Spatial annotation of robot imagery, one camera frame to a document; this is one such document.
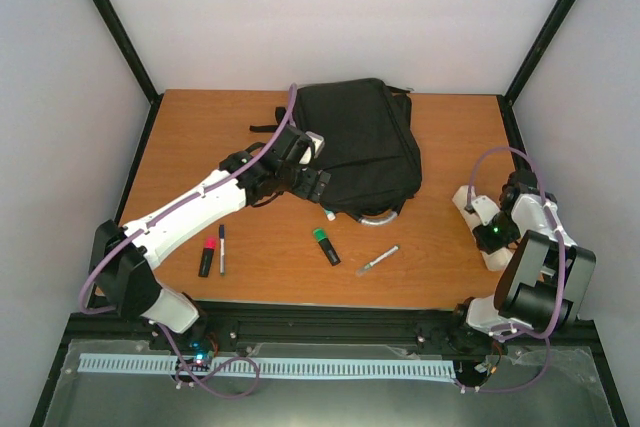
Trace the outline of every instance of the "red highlighter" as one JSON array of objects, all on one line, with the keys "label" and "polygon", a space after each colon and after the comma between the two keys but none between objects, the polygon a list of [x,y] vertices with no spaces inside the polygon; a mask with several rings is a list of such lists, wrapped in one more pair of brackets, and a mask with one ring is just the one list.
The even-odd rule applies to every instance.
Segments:
[{"label": "red highlighter", "polygon": [[216,239],[215,237],[208,237],[204,243],[204,249],[202,249],[202,257],[200,259],[200,269],[198,270],[198,277],[209,277],[209,270],[213,263],[213,254],[216,251]]}]

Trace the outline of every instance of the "marker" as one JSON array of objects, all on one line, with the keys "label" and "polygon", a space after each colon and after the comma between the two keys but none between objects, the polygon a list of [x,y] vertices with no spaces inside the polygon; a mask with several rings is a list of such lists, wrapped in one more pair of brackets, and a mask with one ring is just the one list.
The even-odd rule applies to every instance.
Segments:
[{"label": "marker", "polygon": [[224,224],[218,227],[218,237],[220,237],[220,275],[224,275]]},{"label": "marker", "polygon": [[387,250],[384,254],[382,254],[379,257],[376,257],[375,259],[373,259],[371,262],[369,262],[367,265],[365,265],[364,267],[356,270],[356,275],[358,277],[360,277],[361,275],[364,275],[367,270],[371,269],[374,265],[376,265],[378,262],[383,261],[384,259],[386,259],[387,257],[395,254],[398,249],[400,248],[399,245],[394,245],[393,247],[391,247],[389,250]]},{"label": "marker", "polygon": [[318,244],[320,244],[320,248],[324,252],[324,255],[329,259],[329,263],[331,265],[338,265],[340,263],[340,257],[338,257],[336,249],[333,248],[333,245],[331,245],[331,242],[327,239],[325,231],[322,229],[316,229],[313,231],[313,236],[318,241]]},{"label": "marker", "polygon": [[213,253],[216,249],[216,239],[214,237],[208,237],[204,243],[204,249],[202,249],[202,257],[200,258],[200,270],[198,270],[199,277],[209,277],[209,269],[211,269],[211,263],[213,262]]}]

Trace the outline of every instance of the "wooden tabletop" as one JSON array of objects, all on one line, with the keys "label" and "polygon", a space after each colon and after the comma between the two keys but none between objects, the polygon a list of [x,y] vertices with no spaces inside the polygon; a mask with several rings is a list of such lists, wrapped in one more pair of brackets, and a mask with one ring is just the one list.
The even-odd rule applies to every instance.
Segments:
[{"label": "wooden tabletop", "polygon": [[[480,154],[506,145],[494,96],[414,94],[411,130],[422,151],[422,188],[390,225],[366,227],[344,214],[333,222],[322,209],[285,194],[263,208],[222,219],[226,275],[216,253],[208,278],[197,275],[214,224],[179,247],[157,270],[160,281],[196,299],[397,308],[450,309],[470,296],[493,293],[471,233],[451,202],[467,184]],[[155,211],[204,179],[233,152],[270,134],[285,92],[167,91],[123,216]],[[513,170],[508,154],[485,161],[476,190],[497,199]],[[342,263],[332,267],[312,231],[323,228]],[[395,255],[362,277],[357,269],[394,244]]]}]

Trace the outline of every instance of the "green highlighter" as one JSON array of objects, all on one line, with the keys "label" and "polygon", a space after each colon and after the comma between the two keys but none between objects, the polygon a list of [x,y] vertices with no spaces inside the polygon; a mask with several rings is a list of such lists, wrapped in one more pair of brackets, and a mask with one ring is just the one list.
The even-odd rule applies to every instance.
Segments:
[{"label": "green highlighter", "polygon": [[326,232],[322,229],[316,229],[313,231],[313,236],[318,241],[318,244],[320,244],[320,248],[324,252],[324,255],[327,256],[327,259],[329,259],[331,265],[338,265],[340,263],[340,257],[338,257],[336,249],[334,249],[331,242],[329,242]]}]

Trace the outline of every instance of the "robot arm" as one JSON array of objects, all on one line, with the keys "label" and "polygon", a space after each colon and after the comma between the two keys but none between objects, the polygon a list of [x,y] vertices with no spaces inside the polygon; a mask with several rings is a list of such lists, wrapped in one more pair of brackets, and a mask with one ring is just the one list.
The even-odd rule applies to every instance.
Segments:
[{"label": "robot arm", "polygon": [[92,268],[127,237],[130,243],[105,266],[96,284],[123,318],[144,317],[180,334],[193,329],[202,317],[197,306],[158,282],[153,270],[205,227],[265,196],[288,191],[318,202],[330,175],[306,164],[323,145],[322,137],[288,125],[271,149],[237,178],[212,188],[247,164],[253,147],[260,145],[230,155],[201,183],[152,214],[122,228],[105,222],[96,231]]},{"label": "robot arm", "polygon": [[[453,198],[487,268],[504,270],[494,295],[472,299],[468,305],[466,324],[485,334],[501,334],[504,330],[496,330],[499,326],[506,326],[505,330],[514,325],[545,329],[555,307],[560,254],[565,256],[567,267],[556,328],[572,324],[595,268],[593,252],[577,246],[566,233],[555,197],[547,194],[543,204],[536,185],[533,173],[516,171],[503,186],[500,206],[473,191],[467,205],[467,186]],[[564,245],[558,245],[557,231]],[[518,240],[512,253],[508,246]]]}]

